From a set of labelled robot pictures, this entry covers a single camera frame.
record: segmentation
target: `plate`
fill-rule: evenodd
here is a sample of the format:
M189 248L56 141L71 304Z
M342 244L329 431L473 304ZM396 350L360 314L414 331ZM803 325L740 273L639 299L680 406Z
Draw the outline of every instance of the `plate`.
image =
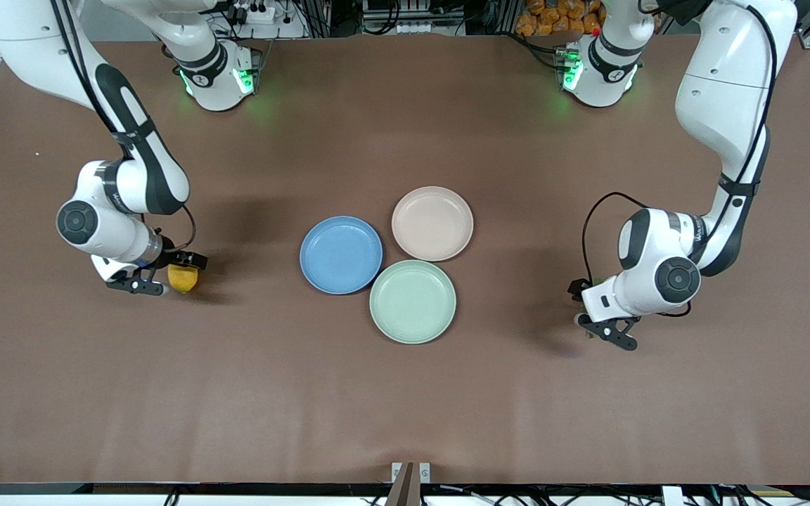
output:
M458 193L425 186L405 195L396 205L392 234L415 259L440 262L467 246L473 234L473 214Z
M302 241L299 265L305 279L327 294L357 292L380 272L383 244L365 221L335 216L315 225Z
M404 260L380 273L371 288L371 317L390 339L423 344L440 336L456 315L456 288L442 269Z

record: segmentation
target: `lemon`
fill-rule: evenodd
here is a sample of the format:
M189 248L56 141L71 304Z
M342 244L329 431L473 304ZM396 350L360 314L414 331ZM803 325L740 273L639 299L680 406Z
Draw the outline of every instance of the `lemon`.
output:
M182 268L182 266L167 266L167 282L181 294L186 294L193 289L195 283L199 281L199 269Z

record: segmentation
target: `brown tabletop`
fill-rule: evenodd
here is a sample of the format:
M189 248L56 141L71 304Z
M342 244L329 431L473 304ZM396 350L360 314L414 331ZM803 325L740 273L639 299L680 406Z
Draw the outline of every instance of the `brown tabletop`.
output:
M810 483L810 52L777 85L771 156L739 262L639 350L587 339L565 289L599 196L706 212L720 171L674 117L695 38L655 37L636 86L586 108L508 39L274 44L230 112L184 95L155 43L103 44L192 182L197 291L108 290L58 237L77 171L119 150L86 109L0 74L0 481ZM351 214L385 241L396 201L447 186L475 213L440 264L458 294L441 339L383 337L368 292L319 294L298 251ZM617 272L634 208L591 222ZM151 218L177 240L186 217Z

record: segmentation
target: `blue plate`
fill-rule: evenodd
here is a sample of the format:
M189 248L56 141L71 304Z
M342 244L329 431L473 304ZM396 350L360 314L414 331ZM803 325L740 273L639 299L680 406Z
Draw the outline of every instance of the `blue plate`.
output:
M305 279L328 294L351 294L380 272L383 244L366 222L334 216L315 225L302 241L299 264Z

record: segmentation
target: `small green object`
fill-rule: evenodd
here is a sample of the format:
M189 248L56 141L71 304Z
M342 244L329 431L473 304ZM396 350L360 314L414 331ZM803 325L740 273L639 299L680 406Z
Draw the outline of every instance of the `small green object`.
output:
M247 70L239 71L235 68L233 70L233 76L236 78L239 91L242 93L252 93L252 80L248 78L248 74Z
M193 89L189 87L189 80L186 78L186 74L183 73L183 70L180 71L180 78L183 78L183 84L186 84L186 95L193 96Z
M442 269L404 260L380 273L371 289L371 317L390 339L423 344L440 336L456 315L456 289Z
M569 90L575 89L582 73L583 62L577 61L576 65L574 65L571 70L568 70L567 74L565 75L565 88Z

